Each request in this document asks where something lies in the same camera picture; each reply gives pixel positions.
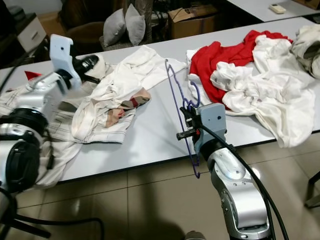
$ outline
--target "cabinet drawer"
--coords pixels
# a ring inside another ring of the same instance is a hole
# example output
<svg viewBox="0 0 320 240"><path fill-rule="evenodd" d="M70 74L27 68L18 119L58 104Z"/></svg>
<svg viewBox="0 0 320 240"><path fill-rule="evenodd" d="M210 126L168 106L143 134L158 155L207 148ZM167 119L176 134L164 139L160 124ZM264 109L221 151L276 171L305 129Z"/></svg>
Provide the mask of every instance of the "cabinet drawer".
<svg viewBox="0 0 320 240"><path fill-rule="evenodd" d="M36 17L25 29L18 35L18 40L23 49L28 52L39 45L46 37L46 32L39 19Z"/></svg>

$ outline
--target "gray pillow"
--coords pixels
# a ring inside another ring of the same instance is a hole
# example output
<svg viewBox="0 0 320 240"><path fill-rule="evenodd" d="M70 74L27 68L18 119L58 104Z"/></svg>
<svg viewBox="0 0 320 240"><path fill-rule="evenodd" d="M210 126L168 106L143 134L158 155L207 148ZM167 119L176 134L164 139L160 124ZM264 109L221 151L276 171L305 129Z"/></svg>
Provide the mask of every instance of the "gray pillow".
<svg viewBox="0 0 320 240"><path fill-rule="evenodd" d="M103 44L105 47L115 44L126 32L124 9L112 13L103 25Z"/></svg>
<svg viewBox="0 0 320 240"><path fill-rule="evenodd" d="M145 36L146 21L145 16L140 16L137 9L130 4L125 14L126 30L133 46L139 45Z"/></svg>

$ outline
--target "white table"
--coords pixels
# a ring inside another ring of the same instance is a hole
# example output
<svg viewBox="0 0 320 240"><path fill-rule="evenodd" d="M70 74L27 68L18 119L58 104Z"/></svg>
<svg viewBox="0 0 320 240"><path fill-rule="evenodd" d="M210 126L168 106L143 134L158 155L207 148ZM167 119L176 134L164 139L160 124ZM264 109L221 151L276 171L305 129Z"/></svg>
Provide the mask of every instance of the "white table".
<svg viewBox="0 0 320 240"><path fill-rule="evenodd" d="M306 15L318 14L314 10L293 0L227 0L231 4L246 11L263 22L296 18ZM286 9L283 14L276 14L269 9L271 4L278 4Z"/></svg>
<svg viewBox="0 0 320 240"><path fill-rule="evenodd" d="M224 46L236 45L243 40L250 30L280 32L293 39L295 32L300 27L311 24L313 23L298 17L153 43L149 47L155 49L162 57L185 61L186 50L209 45L212 41L220 41ZM116 64L137 49L138 47L131 47L113 50L103 52L102 55L110 63ZM50 62L41 62L21 66L13 75L7 86L8 88L21 85L22 79L27 82L24 70L44 74L52 70L52 65ZM3 79L6 72L6 70L0 71L0 79ZM178 79L183 83L184 92L188 93L185 77L186 71L178 74ZM318 131L320 130L320 81L317 81L312 88L317 93L314 130ZM172 160L188 155L185 142L176 139L176 133L181 131L181 127L169 82L164 81L149 92L151 93L151 101L137 110L124 143L83 145L78 156L67 165L62 181ZM226 125L228 130L226 139L228 143L234 146L260 144L274 139L273 135L262 127L255 117L227 116Z"/></svg>

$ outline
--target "tiled floor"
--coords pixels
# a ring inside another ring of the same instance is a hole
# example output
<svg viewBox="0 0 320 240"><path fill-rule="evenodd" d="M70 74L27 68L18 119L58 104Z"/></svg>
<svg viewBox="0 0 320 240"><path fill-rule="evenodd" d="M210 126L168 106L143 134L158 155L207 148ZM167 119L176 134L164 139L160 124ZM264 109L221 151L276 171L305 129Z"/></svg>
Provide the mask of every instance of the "tiled floor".
<svg viewBox="0 0 320 240"><path fill-rule="evenodd" d="M290 239L320 240L320 207L304 207L308 179L320 170L320 133L292 149L280 149L273 142L239 152L259 170ZM18 196L19 212L44 220L99 217L106 240L180 240L190 230L201 231L208 240L227 240L220 198L205 163L198 170L200 179L185 159L30 191ZM314 194L319 191L320 183ZM99 239L94 223L44 228L52 240ZM281 240L277 224L275 229ZM42 238L11 229L7 239Z"/></svg>

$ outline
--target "purple clothes hanger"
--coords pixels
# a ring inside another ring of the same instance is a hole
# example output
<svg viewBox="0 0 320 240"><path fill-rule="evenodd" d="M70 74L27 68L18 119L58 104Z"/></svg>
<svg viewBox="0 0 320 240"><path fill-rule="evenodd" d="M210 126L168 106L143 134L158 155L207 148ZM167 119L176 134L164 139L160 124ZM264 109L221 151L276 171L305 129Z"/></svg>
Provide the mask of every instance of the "purple clothes hanger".
<svg viewBox="0 0 320 240"><path fill-rule="evenodd" d="M193 82L193 81L190 81L190 84L195 88L196 90L196 94L197 94L197 102L194 103L192 100L188 100L185 95L184 95L184 92L182 91L182 88L181 88L181 85L180 83L178 82L177 78L176 78L176 73L173 69L173 67L171 66L171 64L168 65L168 59L165 60L165 69L166 69L166 73L167 73L167 76L168 76L168 79L169 79L169 83L170 83L170 87L171 87L171 92L172 92L172 96L173 96L173 100L174 100L174 103L175 103L175 108L176 108L176 111L178 113L178 116L179 116L179 120L180 120L180 124L181 124L181 128L182 128L182 131L184 132L185 131L185 128L184 128L184 125L183 125L183 122L182 122L182 119L181 119L181 115L180 115L180 111L179 111L179 107L178 107L178 104L177 104L177 99L176 99L176 96L175 96L175 93L174 93L174 88L173 88L173 83L172 83L172 80L171 80L171 77L170 77L170 71L172 72L172 76L173 76L173 79L175 81L175 83L177 84L178 88L179 88L179 91L180 91L180 95L181 95L181 98L182 98L182 106L184 108L187 107L188 110L190 110L190 107L194 107L194 108L198 108L200 106L200 92L199 92L199 89L198 89L198 86ZM189 158L191 160L191 163L192 163L192 167L193 167L193 172L194 172L194 175L196 176L196 178L200 178L200 172L197 172L197 169L196 167L198 167L200 165L200 160L199 160L199 156L196 155L196 161L194 162L193 160L193 157L192 157L192 154L191 154L191 150L190 150L190 147L189 147L189 144L187 142L187 139L185 138L185 144L186 144L186 147L188 149L188 153L189 153Z"/></svg>

